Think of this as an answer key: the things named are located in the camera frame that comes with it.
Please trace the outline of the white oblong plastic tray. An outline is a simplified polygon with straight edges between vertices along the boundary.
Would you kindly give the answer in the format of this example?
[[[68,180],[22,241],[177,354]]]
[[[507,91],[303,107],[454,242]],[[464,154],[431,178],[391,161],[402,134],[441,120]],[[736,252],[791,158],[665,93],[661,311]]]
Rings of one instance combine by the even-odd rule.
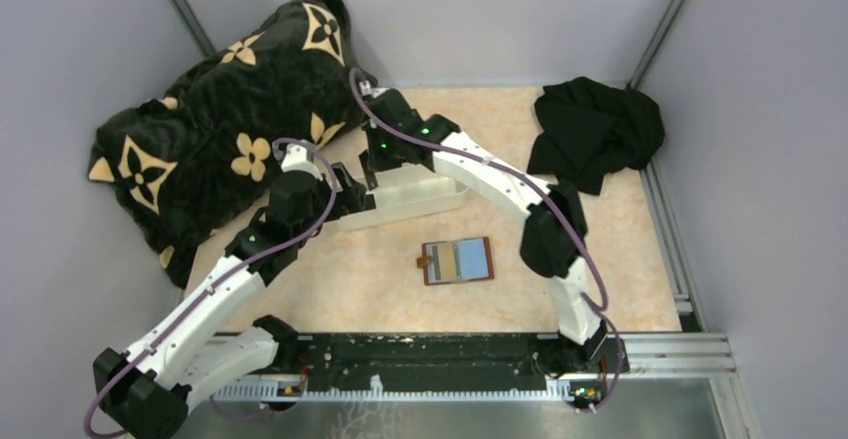
[[[364,175],[353,177],[366,187],[366,198],[374,206],[338,219],[339,230],[367,229],[454,210],[466,204],[470,192],[465,184],[423,165],[377,172],[375,178],[377,186],[370,188]]]

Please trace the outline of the brown leather card holder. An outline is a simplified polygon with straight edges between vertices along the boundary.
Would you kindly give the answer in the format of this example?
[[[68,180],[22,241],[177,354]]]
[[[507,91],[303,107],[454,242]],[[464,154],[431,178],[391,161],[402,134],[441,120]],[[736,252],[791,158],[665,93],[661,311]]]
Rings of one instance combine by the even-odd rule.
[[[454,244],[456,248],[459,277],[455,281],[446,282],[439,279],[437,247],[444,243]],[[416,267],[422,272],[426,286],[489,281],[495,278],[491,241],[486,236],[425,242],[421,245],[421,254],[416,258]]]

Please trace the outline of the black cloth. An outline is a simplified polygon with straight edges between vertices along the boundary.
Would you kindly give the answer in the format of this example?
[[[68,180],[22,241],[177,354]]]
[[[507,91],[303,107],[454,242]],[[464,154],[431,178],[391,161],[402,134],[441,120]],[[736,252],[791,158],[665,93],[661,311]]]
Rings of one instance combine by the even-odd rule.
[[[607,175],[645,169],[666,138],[651,97],[587,77],[544,86],[534,113],[541,133],[526,171],[563,179],[593,196]]]

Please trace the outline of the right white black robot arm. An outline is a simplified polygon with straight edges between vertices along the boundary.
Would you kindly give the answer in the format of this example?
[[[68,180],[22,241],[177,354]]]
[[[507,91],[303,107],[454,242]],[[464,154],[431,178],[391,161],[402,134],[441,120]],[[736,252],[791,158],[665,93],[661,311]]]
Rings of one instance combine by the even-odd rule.
[[[356,89],[354,98],[382,133],[377,149],[396,161],[420,164],[457,180],[496,205],[522,227],[519,255],[547,279],[563,357],[576,371],[602,357],[605,328],[589,296],[597,272],[586,244],[585,216],[576,189],[527,176],[481,147],[458,124],[434,114],[423,119],[396,89]]]

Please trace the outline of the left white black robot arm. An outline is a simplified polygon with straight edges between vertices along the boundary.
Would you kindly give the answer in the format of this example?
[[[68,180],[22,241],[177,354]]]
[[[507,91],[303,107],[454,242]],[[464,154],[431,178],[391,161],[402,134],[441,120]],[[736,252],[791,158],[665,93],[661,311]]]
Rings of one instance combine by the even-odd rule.
[[[321,227],[365,205],[363,184],[341,162],[328,164],[305,142],[275,144],[281,175],[268,205],[225,249],[212,271],[165,319],[124,351],[94,361],[100,409],[135,438],[171,438],[198,404],[228,384],[270,367],[303,369],[299,334],[266,315],[222,344],[208,342],[235,312],[293,264]],[[321,173],[317,166],[327,164]]]

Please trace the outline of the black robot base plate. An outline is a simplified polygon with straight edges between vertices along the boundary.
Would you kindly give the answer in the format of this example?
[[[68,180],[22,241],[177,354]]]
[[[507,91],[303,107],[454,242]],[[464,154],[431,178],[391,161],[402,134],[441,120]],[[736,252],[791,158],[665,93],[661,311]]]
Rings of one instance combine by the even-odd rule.
[[[304,378],[309,392],[363,391],[377,377],[387,392],[499,393],[628,368],[611,337],[577,345],[554,333],[315,333],[286,341],[261,370]]]

